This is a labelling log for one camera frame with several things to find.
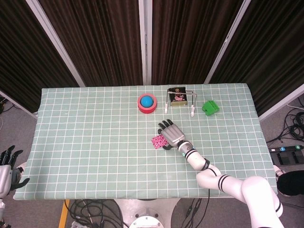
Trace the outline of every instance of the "blue ball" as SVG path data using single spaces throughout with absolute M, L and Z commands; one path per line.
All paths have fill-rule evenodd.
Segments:
M 141 105 L 145 108 L 150 108 L 153 105 L 153 99 L 150 96 L 144 96 L 141 99 Z

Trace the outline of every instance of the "robotic hand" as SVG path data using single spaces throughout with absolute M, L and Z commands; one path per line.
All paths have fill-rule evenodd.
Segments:
M 2 199 L 6 197 L 10 191 L 25 186 L 29 181 L 29 178 L 27 178 L 22 183 L 19 183 L 23 169 L 21 167 L 14 169 L 14 165 L 17 157 L 23 150 L 16 151 L 11 156 L 14 148 L 15 146 L 11 146 L 0 155 L 0 228 L 10 227 L 3 221 L 5 204 L 2 202 Z
M 252 228 L 284 228 L 278 218 L 283 213 L 283 207 L 266 179 L 253 176 L 239 180 L 222 175 L 186 141 L 185 134 L 171 120 L 158 125 L 161 127 L 158 134 L 162 134 L 169 144 L 163 148 L 170 150 L 175 147 L 182 153 L 194 170 L 199 171 L 196 179 L 202 188 L 220 190 L 247 204 Z

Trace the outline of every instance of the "table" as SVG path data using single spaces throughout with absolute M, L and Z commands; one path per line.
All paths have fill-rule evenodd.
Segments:
M 190 106 L 170 107 L 169 87 L 186 86 L 198 94 Z M 143 114 L 137 98 L 152 93 L 155 112 Z M 220 111 L 206 116 L 213 100 Z M 222 173 L 245 179 L 276 179 L 250 90 L 246 84 L 148 85 L 42 89 L 32 149 L 22 177 L 29 183 L 16 200 L 154 199 L 205 197 L 196 172 L 176 150 L 154 149 L 158 123 L 171 119 L 199 153 Z M 211 190 L 212 197 L 225 197 Z

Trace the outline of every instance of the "gray carpet floor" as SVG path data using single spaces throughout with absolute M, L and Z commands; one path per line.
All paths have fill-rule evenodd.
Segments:
M 299 106 L 297 100 L 291 103 L 293 106 Z M 286 113 L 291 110 L 289 107 L 280 109 L 269 118 L 262 121 L 261 126 L 266 140 L 275 138 L 282 130 L 283 120 Z M 28 158 L 33 140 L 36 120 L 24 111 L 12 108 L 8 112 L 0 115 L 0 152 L 11 145 L 16 145 L 16 149 L 23 149 L 24 152 L 18 158 L 16 165 L 25 162 Z M 289 146 L 299 144 L 297 141 L 284 140 L 283 143 L 276 141 L 272 147 Z M 285 166 L 284 170 L 304 170 L 304 165 Z M 36 200 L 28 201 L 13 200 L 14 192 L 11 192 L 4 199 L 6 203 L 5 219 L 13 228 L 57 228 L 62 209 L 62 200 Z M 279 194 L 282 202 L 295 204 L 304 207 L 304 196 L 284 197 Z M 172 218 L 171 227 L 181 227 L 186 211 L 191 204 L 192 199 L 181 199 L 176 205 Z M 198 215 L 202 215 L 207 199 L 203 199 L 202 206 Z M 281 221 L 286 228 L 300 228 L 304 224 L 304 209 L 284 206 L 284 212 Z M 200 217 L 194 219 L 197 224 Z M 68 218 L 66 228 L 71 227 L 72 219 Z M 247 228 L 250 227 L 249 211 L 245 204 L 236 199 L 210 199 L 209 207 L 200 227 L 208 228 Z

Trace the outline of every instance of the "white clip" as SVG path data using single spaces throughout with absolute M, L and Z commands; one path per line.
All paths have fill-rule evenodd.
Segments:
M 167 112 L 168 112 L 168 102 L 166 102 L 165 104 L 165 114 L 167 114 Z
M 195 109 L 194 105 L 191 105 L 191 117 L 194 117 L 194 109 Z

